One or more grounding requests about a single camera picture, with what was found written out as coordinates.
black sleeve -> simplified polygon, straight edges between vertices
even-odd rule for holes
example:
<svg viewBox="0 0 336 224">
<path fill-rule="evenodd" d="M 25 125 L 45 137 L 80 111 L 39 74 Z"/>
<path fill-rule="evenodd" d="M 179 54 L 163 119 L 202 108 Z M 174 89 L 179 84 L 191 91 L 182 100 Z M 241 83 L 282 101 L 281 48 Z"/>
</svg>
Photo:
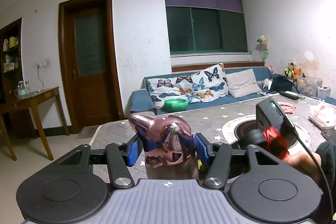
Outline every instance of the black sleeve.
<svg viewBox="0 0 336 224">
<path fill-rule="evenodd" d="M 321 143 L 316 153 L 321 157 L 321 167 L 331 190 L 333 198 L 334 212 L 336 211 L 336 187 L 335 187 L 335 167 L 336 167 L 336 145 L 327 141 Z"/>
</svg>

butterfly pattern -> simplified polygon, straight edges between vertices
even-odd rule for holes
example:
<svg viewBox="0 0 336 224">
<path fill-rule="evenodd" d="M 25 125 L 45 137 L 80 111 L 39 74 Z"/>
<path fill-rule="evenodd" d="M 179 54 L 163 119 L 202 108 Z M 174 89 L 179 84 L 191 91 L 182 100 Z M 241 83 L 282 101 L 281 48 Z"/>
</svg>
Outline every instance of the butterfly pattern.
<svg viewBox="0 0 336 224">
<path fill-rule="evenodd" d="M 188 81 L 191 84 L 193 83 L 193 80 L 192 80 L 191 76 L 179 76 L 176 79 L 176 84 L 182 82 L 183 80 L 186 80 L 186 81 Z"/>
<path fill-rule="evenodd" d="M 159 95 L 160 98 L 165 98 L 165 97 L 168 97 L 168 96 L 177 96 L 176 93 L 169 93 L 169 92 L 164 92 L 162 94 Z"/>
<path fill-rule="evenodd" d="M 156 97 L 155 95 L 151 96 L 151 99 L 153 102 L 162 102 L 162 100 L 160 100 L 158 97 Z"/>
<path fill-rule="evenodd" d="M 210 90 L 207 90 L 206 92 L 199 92 L 199 93 L 196 93 L 196 96 L 199 96 L 201 97 L 202 99 L 205 99 L 207 97 L 213 97 L 213 94 L 211 93 Z"/>
<path fill-rule="evenodd" d="M 149 92 L 154 92 L 154 90 L 153 90 L 153 88 L 152 88 L 152 86 L 151 86 L 151 83 L 147 80 L 147 90 L 149 91 Z"/>
<path fill-rule="evenodd" d="M 223 63 L 219 63 L 219 66 L 222 68 L 222 72 L 225 73 L 225 70 L 224 70 L 224 64 L 223 64 Z"/>
<path fill-rule="evenodd" d="M 211 82 L 212 81 L 212 79 L 213 78 L 217 78 L 217 79 L 219 79 L 219 75 L 218 75 L 218 69 L 217 69 L 217 67 L 215 67 L 214 69 L 213 69 L 213 72 L 211 73 L 211 72 L 209 72 L 209 71 L 204 71 L 204 73 L 205 73 L 205 75 L 208 77 L 208 80 L 209 80 L 209 82 Z"/>
<path fill-rule="evenodd" d="M 222 82 L 222 83 L 220 83 L 219 85 L 211 86 L 209 89 L 217 92 L 217 91 L 219 91 L 219 90 L 223 90 L 223 89 L 224 89 L 224 86 L 225 86 L 225 83 Z"/>
<path fill-rule="evenodd" d="M 186 97 L 187 97 L 187 100 L 188 100 L 188 104 L 191 104 L 192 102 L 193 102 L 193 99 L 197 99 L 196 97 L 195 97 L 195 95 L 194 94 L 186 94 L 185 95 Z"/>
<path fill-rule="evenodd" d="M 193 83 L 194 91 L 199 91 L 204 89 L 204 79 L 203 77 L 198 81 L 198 84 Z"/>
<path fill-rule="evenodd" d="M 165 79 L 165 80 L 163 80 L 163 79 L 160 79 L 158 82 L 157 82 L 157 88 L 159 88 L 159 87 L 161 87 L 161 86 L 166 86 L 166 87 L 168 87 L 168 88 L 173 88 L 174 86 L 173 86 L 173 84 L 171 83 L 171 80 L 169 80 L 169 79 Z"/>
<path fill-rule="evenodd" d="M 181 95 L 184 95 L 184 94 L 187 94 L 187 93 L 189 93 L 189 94 L 193 93 L 191 89 L 184 90 L 183 88 L 180 88 L 180 92 L 181 92 Z"/>
</svg>

remote control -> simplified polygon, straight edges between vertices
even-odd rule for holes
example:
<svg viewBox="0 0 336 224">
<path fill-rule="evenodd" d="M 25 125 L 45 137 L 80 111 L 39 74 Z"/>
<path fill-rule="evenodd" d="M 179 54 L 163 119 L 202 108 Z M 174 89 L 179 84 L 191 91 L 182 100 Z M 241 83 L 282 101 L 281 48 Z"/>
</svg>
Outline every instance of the remote control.
<svg viewBox="0 0 336 224">
<path fill-rule="evenodd" d="M 304 98 L 306 98 L 306 96 L 304 96 L 304 95 L 302 95 L 302 94 L 298 94 L 298 93 L 291 92 L 291 91 L 285 91 L 285 92 L 288 93 L 288 94 L 295 95 L 295 96 L 299 97 L 299 99 L 304 99 Z"/>
<path fill-rule="evenodd" d="M 292 100 L 298 100 L 299 99 L 299 97 L 297 95 L 289 94 L 289 93 L 286 93 L 284 91 L 279 91 L 279 94 L 282 95 L 282 96 L 285 96 L 289 99 L 292 99 Z"/>
</svg>

butterfly blanket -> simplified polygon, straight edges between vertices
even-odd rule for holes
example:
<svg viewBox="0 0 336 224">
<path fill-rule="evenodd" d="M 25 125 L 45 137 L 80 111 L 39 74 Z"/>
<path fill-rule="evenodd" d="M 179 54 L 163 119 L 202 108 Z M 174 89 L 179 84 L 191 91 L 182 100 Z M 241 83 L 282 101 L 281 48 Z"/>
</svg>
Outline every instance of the butterfly blanket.
<svg viewBox="0 0 336 224">
<path fill-rule="evenodd" d="M 189 104 L 210 102 L 228 94 L 223 64 L 201 70 L 191 76 L 152 78 L 146 83 L 147 90 L 157 109 L 168 99 L 182 98 Z"/>
</svg>

human hand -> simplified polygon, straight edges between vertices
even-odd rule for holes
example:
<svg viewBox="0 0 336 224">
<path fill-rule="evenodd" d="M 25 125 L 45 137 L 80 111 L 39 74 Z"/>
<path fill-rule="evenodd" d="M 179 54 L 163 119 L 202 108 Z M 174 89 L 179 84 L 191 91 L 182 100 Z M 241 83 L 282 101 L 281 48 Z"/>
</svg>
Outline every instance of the human hand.
<svg viewBox="0 0 336 224">
<path fill-rule="evenodd" d="M 321 166 L 320 155 L 313 152 L 312 154 Z M 306 151 L 300 151 L 294 155 L 288 155 L 283 159 L 283 161 L 292 167 L 299 167 L 303 169 L 303 171 L 306 172 L 307 175 L 310 176 L 316 183 L 318 183 L 321 179 L 319 169 Z"/>
</svg>

